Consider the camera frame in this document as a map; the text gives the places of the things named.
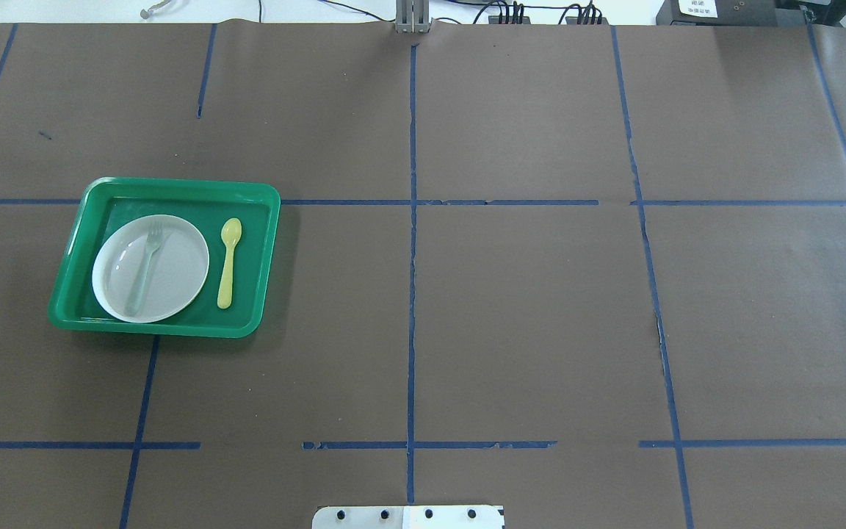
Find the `yellow plastic spoon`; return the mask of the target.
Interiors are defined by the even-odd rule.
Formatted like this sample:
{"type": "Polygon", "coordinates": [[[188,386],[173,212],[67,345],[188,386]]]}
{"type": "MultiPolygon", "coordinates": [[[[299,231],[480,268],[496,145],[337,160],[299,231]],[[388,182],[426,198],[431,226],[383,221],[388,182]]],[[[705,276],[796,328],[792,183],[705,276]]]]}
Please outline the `yellow plastic spoon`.
{"type": "Polygon", "coordinates": [[[235,251],[242,238],[242,222],[237,217],[225,221],[220,237],[225,248],[225,257],[218,287],[216,304],[219,309],[228,309],[233,302],[235,251]]]}

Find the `pale green plastic fork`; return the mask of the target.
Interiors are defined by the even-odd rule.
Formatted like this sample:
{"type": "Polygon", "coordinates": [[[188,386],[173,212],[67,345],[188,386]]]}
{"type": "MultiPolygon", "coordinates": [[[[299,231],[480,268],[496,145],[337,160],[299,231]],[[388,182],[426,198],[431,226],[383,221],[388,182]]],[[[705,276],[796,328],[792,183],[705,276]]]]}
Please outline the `pale green plastic fork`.
{"type": "Polygon", "coordinates": [[[151,265],[156,253],[162,248],[162,242],[164,242],[164,228],[162,228],[161,222],[156,220],[152,222],[147,237],[145,237],[143,258],[125,305],[124,314],[127,316],[137,315],[143,307],[145,292],[148,290],[148,282],[150,281],[151,265]]]}

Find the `green plastic tray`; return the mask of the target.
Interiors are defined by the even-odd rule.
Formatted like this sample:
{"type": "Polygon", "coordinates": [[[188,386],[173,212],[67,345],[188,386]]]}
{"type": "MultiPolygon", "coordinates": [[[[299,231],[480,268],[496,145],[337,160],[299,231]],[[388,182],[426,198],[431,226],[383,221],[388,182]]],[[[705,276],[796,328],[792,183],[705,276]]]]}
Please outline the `green plastic tray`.
{"type": "Polygon", "coordinates": [[[280,196],[262,183],[105,177],[88,185],[62,255],[48,315],[58,328],[111,334],[242,338],[261,325],[278,234],[280,196]],[[94,258],[118,228],[145,215],[177,215],[201,231],[209,250],[207,281],[181,312],[155,323],[127,323],[107,314],[92,291],[94,258]],[[233,302],[216,304],[229,218],[242,222],[234,260],[233,302]]]}

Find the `white round plate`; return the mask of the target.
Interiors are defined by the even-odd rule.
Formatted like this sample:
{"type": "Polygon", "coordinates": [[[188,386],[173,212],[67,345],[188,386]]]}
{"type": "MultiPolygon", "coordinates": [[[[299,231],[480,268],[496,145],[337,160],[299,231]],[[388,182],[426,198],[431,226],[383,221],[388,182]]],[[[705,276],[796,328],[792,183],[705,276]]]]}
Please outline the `white round plate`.
{"type": "Polygon", "coordinates": [[[92,291],[108,315],[145,324],[169,318],[190,305],[207,281],[209,250],[194,224],[177,215],[145,215],[118,228],[101,246],[91,272],[92,291]],[[164,228],[164,242],[152,261],[141,311],[124,314],[143,258],[145,237],[154,221],[164,228]]]}

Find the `black computer box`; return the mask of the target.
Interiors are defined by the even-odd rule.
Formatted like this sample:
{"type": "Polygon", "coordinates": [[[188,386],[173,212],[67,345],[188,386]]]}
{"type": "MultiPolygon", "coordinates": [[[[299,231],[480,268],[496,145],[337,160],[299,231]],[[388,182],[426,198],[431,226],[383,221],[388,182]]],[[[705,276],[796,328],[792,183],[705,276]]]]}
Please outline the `black computer box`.
{"type": "Polygon", "coordinates": [[[656,26],[776,27],[775,1],[662,1],[656,26]]]}

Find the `aluminium frame post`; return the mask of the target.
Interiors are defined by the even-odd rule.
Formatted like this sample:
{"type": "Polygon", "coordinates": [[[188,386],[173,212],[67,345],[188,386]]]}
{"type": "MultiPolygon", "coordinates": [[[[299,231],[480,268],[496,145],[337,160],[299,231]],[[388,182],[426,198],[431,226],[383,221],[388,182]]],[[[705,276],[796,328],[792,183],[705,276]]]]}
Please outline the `aluminium frame post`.
{"type": "Polygon", "coordinates": [[[399,34],[424,34],[432,29],[429,0],[396,0],[395,30],[399,34]]]}

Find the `white pedestal column with base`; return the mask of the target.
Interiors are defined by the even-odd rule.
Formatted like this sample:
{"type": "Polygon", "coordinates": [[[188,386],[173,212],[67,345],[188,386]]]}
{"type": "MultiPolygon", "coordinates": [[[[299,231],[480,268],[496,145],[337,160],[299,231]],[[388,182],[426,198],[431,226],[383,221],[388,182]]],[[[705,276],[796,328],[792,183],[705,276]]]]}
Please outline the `white pedestal column with base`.
{"type": "Polygon", "coordinates": [[[326,506],[312,528],[505,528],[502,506],[371,505],[326,506]]]}

